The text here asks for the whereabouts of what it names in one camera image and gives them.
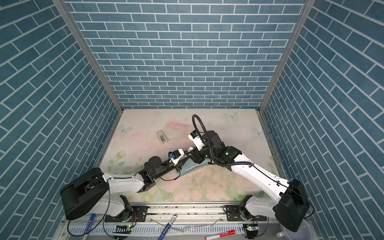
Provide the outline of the teal envelope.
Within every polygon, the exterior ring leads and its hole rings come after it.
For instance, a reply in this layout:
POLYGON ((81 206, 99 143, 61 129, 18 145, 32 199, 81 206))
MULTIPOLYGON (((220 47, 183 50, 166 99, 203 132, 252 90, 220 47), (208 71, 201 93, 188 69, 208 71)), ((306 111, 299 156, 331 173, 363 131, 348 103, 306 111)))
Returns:
POLYGON ((184 163, 184 165, 181 168, 180 176, 183 177, 187 174, 197 171, 207 166, 209 162, 210 161, 208 159, 205 159, 200 164, 195 163, 191 158, 185 158, 183 160, 180 160, 179 163, 184 163))

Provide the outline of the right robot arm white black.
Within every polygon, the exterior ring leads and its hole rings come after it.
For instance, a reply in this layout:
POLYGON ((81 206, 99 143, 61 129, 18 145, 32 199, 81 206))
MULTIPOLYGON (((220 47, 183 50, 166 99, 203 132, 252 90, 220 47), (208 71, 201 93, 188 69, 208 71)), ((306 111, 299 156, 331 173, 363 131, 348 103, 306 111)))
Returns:
POLYGON ((245 154, 226 146, 214 131, 201 135, 192 131, 189 139, 195 144, 191 158, 196 164, 211 159, 217 166, 226 168, 247 179, 264 191, 271 200, 257 200, 250 196, 243 200, 246 215, 276 218, 292 232, 298 232, 310 203, 304 185, 294 179, 288 181, 253 163, 245 154))

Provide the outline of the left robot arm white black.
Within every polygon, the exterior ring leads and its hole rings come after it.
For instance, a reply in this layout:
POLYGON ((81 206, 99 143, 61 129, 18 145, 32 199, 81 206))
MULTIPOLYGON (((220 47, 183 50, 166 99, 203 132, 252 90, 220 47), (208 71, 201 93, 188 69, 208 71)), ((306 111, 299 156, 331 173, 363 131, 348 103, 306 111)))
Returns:
POLYGON ((169 158, 162 161, 160 157, 151 157, 144 168, 134 175, 112 175, 103 173, 100 168, 93 168, 60 190, 67 220, 76 220, 88 213, 106 214, 121 218, 129 214, 132 208, 127 197, 121 195, 112 199, 111 194, 123 192, 146 192, 156 185, 156 180, 175 170, 182 176, 182 167, 192 165, 191 154, 185 155, 181 150, 171 152, 169 158))

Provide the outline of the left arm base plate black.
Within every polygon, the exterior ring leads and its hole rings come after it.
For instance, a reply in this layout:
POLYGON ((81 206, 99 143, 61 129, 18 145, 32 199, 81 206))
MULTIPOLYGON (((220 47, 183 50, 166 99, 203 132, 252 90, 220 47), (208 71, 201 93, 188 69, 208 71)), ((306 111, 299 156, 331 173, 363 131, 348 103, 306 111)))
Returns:
POLYGON ((105 222, 107 223, 137 223, 144 222, 147 217, 148 206, 131 206, 131 209, 125 208, 116 217, 107 215, 105 222))

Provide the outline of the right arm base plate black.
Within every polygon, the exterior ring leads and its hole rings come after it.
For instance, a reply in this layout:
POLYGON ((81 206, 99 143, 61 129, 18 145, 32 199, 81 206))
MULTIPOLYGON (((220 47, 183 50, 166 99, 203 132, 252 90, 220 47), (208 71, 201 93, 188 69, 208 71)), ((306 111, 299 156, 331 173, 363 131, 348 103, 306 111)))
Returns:
POLYGON ((229 222, 239 222, 239 221, 266 221, 267 217, 265 216, 253 216, 249 213, 245 207, 240 207, 239 205, 224 205, 223 210, 227 216, 227 221, 229 222))

